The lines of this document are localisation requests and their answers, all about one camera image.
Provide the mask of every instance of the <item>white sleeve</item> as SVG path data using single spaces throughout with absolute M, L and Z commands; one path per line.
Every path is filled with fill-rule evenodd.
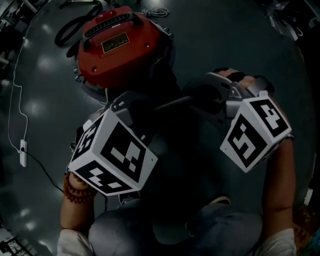
M 295 256 L 295 232 L 292 228 L 282 230 L 263 242 L 259 248 L 258 256 Z
M 57 245 L 57 256 L 93 256 L 94 250 L 80 232 L 64 229 L 60 233 Z

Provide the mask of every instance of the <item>black hose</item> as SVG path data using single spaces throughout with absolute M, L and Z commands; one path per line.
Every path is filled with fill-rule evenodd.
M 102 9 L 103 9 L 103 6 L 101 4 L 100 1 L 98 0 L 95 0 L 93 1 L 94 3 L 96 3 L 96 5 L 85 15 L 85 16 L 80 16 L 78 18 L 75 18 L 73 20 L 71 20 L 70 22 L 68 22 L 66 25 L 64 25 L 60 30 L 59 32 L 56 34 L 55 36 L 55 39 L 54 39 L 54 43 L 61 47 L 63 46 L 68 40 L 70 40 L 74 35 L 75 33 L 77 33 L 78 30 L 80 30 L 83 25 L 92 20 L 94 17 L 96 17 L 97 14 L 101 13 Z M 63 3 L 62 5 L 60 5 L 60 9 L 63 8 L 64 6 L 66 6 L 67 2 Z M 67 35 L 65 35 L 65 37 L 63 37 L 63 35 L 66 33 L 66 31 L 72 27 L 72 26 L 75 26 L 75 28 L 69 32 Z M 78 45 L 80 43 L 81 40 L 78 40 L 74 45 L 71 46 L 71 48 L 68 50 L 68 52 L 66 53 L 66 56 L 68 58 L 74 56 L 77 54 L 78 52 Z

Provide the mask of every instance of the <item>forearm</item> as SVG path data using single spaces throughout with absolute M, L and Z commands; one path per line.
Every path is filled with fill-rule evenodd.
M 73 175 L 69 176 L 69 184 L 76 190 L 88 193 L 88 185 L 78 182 Z M 75 230 L 86 234 L 95 217 L 94 213 L 94 196 L 87 198 L 85 202 L 75 203 L 70 201 L 65 195 L 63 196 L 60 222 L 63 229 Z
M 292 228 L 296 172 L 291 139 L 282 142 L 269 158 L 263 191 L 264 238 Z

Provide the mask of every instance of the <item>pants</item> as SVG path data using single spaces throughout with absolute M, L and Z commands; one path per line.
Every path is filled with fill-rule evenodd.
M 259 246 L 262 218 L 221 203 L 203 207 L 186 225 L 191 238 L 175 245 L 157 241 L 140 199 L 102 213 L 89 230 L 95 256 L 248 255 Z

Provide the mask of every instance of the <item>gray floor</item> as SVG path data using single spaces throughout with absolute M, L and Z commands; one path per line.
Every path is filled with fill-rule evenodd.
M 69 143 L 86 117 L 101 107 L 74 80 L 73 59 L 65 57 L 54 38 L 73 18 L 84 15 L 89 6 L 59 10 L 61 0 L 52 0 L 34 20 L 17 68 L 16 83 L 23 86 L 22 110 L 29 116 L 28 151 L 38 158 L 62 187 L 70 157 Z M 296 203 L 300 203 L 311 179 L 316 147 L 315 112 L 303 59 L 295 43 L 278 34 L 263 9 L 253 0 L 123 0 L 140 11 L 167 7 L 166 18 L 154 18 L 174 34 L 174 72 L 183 87 L 190 79 L 217 67 L 232 67 L 251 75 L 265 75 L 276 88 L 275 98 L 287 114 L 295 140 L 297 175 Z M 0 146 L 5 181 L 0 187 L 0 213 L 12 233 L 28 238 L 41 255 L 56 253 L 62 195 L 39 165 L 28 159 L 27 168 L 7 136 L 10 83 L 0 98 Z M 11 110 L 11 138 L 18 146 L 25 119 L 17 108 L 19 90 L 14 89 Z M 181 118 L 164 127 L 150 148 L 159 162 L 142 195 L 150 205 L 157 236 L 164 243 L 183 239 L 183 222 L 203 204 L 227 194 L 235 206 L 259 212 L 265 164 L 244 174 L 224 156 L 219 146 L 221 133 L 197 116 Z M 205 169 L 199 163 L 206 163 Z M 117 206 L 109 199 L 108 209 Z M 96 215 L 104 209 L 98 195 Z

